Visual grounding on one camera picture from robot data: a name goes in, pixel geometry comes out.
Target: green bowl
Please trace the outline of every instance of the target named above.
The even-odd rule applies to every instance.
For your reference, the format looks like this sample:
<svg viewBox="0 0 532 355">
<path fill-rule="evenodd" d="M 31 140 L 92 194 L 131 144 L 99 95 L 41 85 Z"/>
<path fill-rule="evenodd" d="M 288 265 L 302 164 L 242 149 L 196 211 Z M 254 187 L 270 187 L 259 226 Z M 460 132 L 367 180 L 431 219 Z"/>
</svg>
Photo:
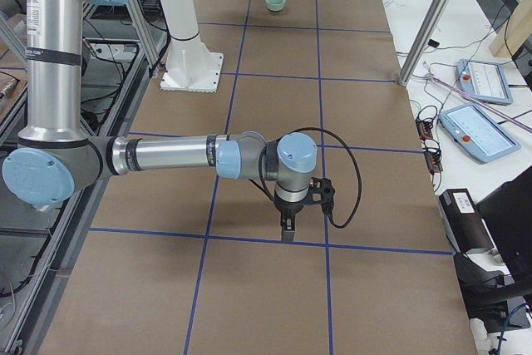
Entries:
<svg viewBox="0 0 532 355">
<path fill-rule="evenodd" d="M 266 7 L 271 12 L 280 12 L 284 9 L 284 5 L 286 4 L 286 0 L 265 0 L 266 1 Z"/>
</svg>

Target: white sticker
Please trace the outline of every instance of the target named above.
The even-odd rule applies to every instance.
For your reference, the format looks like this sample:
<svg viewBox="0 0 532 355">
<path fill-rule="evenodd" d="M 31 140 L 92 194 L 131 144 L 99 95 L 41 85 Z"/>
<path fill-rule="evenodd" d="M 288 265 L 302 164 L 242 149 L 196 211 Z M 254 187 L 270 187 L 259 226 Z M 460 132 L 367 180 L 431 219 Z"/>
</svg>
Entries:
<svg viewBox="0 0 532 355">
<path fill-rule="evenodd" d="M 27 34 L 41 35 L 41 0 L 27 0 Z"/>
<path fill-rule="evenodd" d="M 458 209 L 462 214 L 475 213 L 473 205 L 469 201 L 469 197 L 467 197 L 466 193 L 453 193 L 452 195 L 455 196 L 456 205 L 458 205 Z"/>
</svg>

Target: robotic arm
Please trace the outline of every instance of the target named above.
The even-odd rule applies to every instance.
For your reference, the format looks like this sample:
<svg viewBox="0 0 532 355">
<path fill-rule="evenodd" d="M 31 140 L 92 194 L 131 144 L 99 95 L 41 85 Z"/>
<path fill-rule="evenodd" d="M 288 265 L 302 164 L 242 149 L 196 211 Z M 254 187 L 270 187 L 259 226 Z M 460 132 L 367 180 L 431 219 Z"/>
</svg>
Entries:
<svg viewBox="0 0 532 355">
<path fill-rule="evenodd" d="M 293 240 L 295 215 L 305 205 L 320 204 L 324 213 L 332 212 L 330 180 L 312 178 L 316 145 L 299 132 L 268 143 L 254 132 L 159 141 L 88 137 L 80 129 L 81 8 L 86 1 L 27 0 L 27 126 L 18 133 L 19 148 L 2 166 L 7 187 L 19 199 L 50 205 L 113 175 L 209 166 L 215 167 L 220 177 L 260 179 L 262 190 L 281 213 L 285 241 Z M 173 41 L 169 57 L 173 52 L 184 59 L 194 46 L 204 45 L 198 33 L 182 37 L 181 33 L 187 32 L 180 30 L 197 31 L 191 0 L 183 0 L 182 5 L 193 16 L 184 26 L 169 24 Z M 203 54 L 205 59 L 212 53 Z M 204 64 L 209 70 L 210 61 Z M 170 71 L 176 85 L 194 80 L 196 71 L 192 70 L 191 76 L 189 67 L 185 64 L 185 74 Z M 273 195 L 266 187 L 267 180 L 276 182 Z"/>
</svg>

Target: white table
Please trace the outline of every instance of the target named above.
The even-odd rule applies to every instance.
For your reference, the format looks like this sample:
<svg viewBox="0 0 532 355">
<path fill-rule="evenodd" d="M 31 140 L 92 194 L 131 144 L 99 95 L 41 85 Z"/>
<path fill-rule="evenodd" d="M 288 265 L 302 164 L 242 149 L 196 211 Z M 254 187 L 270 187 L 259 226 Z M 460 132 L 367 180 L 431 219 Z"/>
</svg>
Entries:
<svg viewBox="0 0 532 355">
<path fill-rule="evenodd" d="M 394 36 L 396 50 L 398 52 L 408 52 L 432 0 L 382 1 L 386 9 L 392 35 Z M 490 22 L 476 0 L 451 0 L 431 38 L 439 42 L 439 47 L 441 48 L 463 47 L 479 41 L 489 32 Z M 494 38 L 495 34 L 491 33 L 480 46 L 476 43 L 465 48 L 441 49 L 434 52 L 431 52 L 430 49 L 428 50 L 429 52 L 423 54 L 415 70 L 415 75 L 425 76 L 427 74 L 428 70 L 423 65 L 424 62 L 427 64 L 440 62 L 455 65 L 462 58 L 469 59 L 475 52 L 475 60 L 508 62 L 509 59 L 498 59 L 491 56 L 489 45 Z M 405 57 L 398 57 L 399 62 L 402 64 Z M 456 82 L 457 72 L 455 67 L 433 65 L 431 70 L 438 78 L 447 83 L 453 84 Z M 505 73 L 510 85 L 525 84 L 523 77 L 513 62 L 505 64 Z M 418 102 L 421 106 L 434 105 L 440 107 L 437 101 L 423 91 L 424 85 L 425 82 L 423 80 L 416 78 L 410 80 L 407 89 L 411 100 Z M 442 100 L 446 98 L 449 92 L 445 87 L 435 83 L 429 83 L 426 90 Z M 514 103 L 510 106 L 497 106 L 496 108 L 508 116 L 517 116 L 524 111 L 532 109 L 532 92 L 530 92 L 528 87 L 512 87 L 511 92 L 514 97 Z M 443 109 L 447 110 L 466 102 L 459 95 L 452 93 Z M 414 116 L 418 111 L 417 104 L 414 102 L 412 102 L 412 111 Z M 500 121 L 499 117 L 489 112 L 488 114 L 493 116 L 496 121 Z M 423 114 L 423 116 L 432 115 L 433 111 Z M 532 126 L 532 113 L 521 117 L 520 121 Z M 503 127 L 521 144 L 521 149 L 484 165 L 470 158 L 440 126 L 437 128 L 437 139 L 440 142 L 443 154 L 442 181 L 436 192 L 437 195 L 446 189 L 465 187 L 470 191 L 472 199 L 479 201 L 502 183 L 513 180 L 532 164 L 532 135 L 509 122 L 505 123 Z M 439 183 L 439 179 L 438 176 L 435 178 L 436 184 Z M 501 269 L 487 257 L 480 258 L 479 263 L 489 269 Z M 493 344 L 497 342 L 496 336 L 497 334 L 490 335 Z M 505 333 L 505 338 L 508 341 L 504 342 L 501 354 L 532 353 L 532 329 L 507 332 Z"/>
</svg>

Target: white post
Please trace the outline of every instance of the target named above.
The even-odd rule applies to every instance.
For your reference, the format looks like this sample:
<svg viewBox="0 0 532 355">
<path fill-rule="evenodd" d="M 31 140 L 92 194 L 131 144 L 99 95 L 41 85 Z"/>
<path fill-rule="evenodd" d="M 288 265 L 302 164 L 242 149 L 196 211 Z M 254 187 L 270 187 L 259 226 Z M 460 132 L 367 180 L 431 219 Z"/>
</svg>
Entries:
<svg viewBox="0 0 532 355">
<path fill-rule="evenodd" d="M 161 89 L 215 92 L 224 55 L 202 43 L 192 0 L 160 0 L 172 36 Z"/>
</svg>

